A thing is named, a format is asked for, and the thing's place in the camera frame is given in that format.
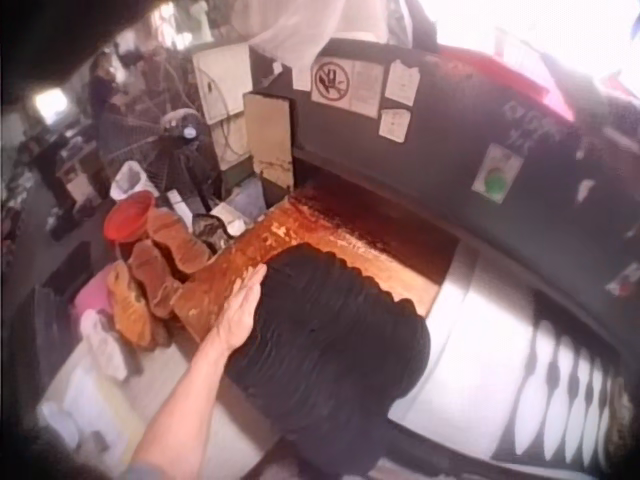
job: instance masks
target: fan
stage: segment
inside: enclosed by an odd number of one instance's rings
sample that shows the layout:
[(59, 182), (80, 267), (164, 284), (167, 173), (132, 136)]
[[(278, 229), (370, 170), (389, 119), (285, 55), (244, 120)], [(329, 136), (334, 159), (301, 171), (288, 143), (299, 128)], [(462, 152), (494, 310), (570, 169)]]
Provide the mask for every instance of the fan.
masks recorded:
[(207, 199), (220, 198), (222, 182), (191, 58), (160, 48), (141, 70), (139, 92), (124, 108), (110, 106), (98, 124), (107, 173), (117, 182), (123, 165), (134, 161), (158, 192), (197, 195), (210, 211)]

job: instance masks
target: hand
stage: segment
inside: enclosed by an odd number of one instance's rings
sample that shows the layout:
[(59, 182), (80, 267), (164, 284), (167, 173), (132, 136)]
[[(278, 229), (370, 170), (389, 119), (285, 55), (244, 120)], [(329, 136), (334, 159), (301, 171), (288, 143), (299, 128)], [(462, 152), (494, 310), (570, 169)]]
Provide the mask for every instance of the hand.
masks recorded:
[(213, 337), (227, 354), (246, 342), (251, 333), (253, 317), (260, 299), (260, 283), (266, 273), (267, 266), (260, 264), (254, 269), (249, 269), (243, 281), (239, 278), (235, 281), (231, 296), (207, 337)]

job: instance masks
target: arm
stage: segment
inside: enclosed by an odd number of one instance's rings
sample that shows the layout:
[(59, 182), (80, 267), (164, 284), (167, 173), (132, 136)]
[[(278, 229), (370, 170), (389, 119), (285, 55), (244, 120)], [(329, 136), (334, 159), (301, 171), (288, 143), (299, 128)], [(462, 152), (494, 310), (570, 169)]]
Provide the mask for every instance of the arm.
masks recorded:
[(211, 332), (173, 393), (153, 418), (133, 454), (132, 463), (150, 465), (171, 478), (196, 478), (207, 445), (218, 385), (227, 358), (253, 327), (260, 282), (267, 272), (259, 265), (233, 292)]

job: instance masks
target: person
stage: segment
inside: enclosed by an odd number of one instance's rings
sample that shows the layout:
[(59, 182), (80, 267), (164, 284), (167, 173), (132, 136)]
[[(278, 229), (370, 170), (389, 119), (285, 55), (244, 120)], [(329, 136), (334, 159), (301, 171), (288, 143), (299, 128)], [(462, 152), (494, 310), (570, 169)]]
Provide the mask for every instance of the person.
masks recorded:
[(121, 480), (198, 478), (224, 367), (249, 337), (266, 265), (233, 286), (189, 369), (147, 427)]
[(109, 108), (122, 110), (127, 95), (116, 83), (116, 75), (112, 69), (111, 53), (102, 50), (89, 66), (89, 106), (94, 122), (98, 122)]

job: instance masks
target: red bowl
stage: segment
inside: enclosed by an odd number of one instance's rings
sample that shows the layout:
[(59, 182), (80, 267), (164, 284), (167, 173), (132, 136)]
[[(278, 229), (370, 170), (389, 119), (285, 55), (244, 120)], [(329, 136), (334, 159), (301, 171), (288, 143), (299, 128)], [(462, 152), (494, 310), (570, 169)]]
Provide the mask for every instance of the red bowl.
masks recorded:
[(147, 215), (156, 203), (148, 190), (129, 195), (111, 209), (104, 221), (104, 236), (115, 243), (139, 240), (147, 229)]

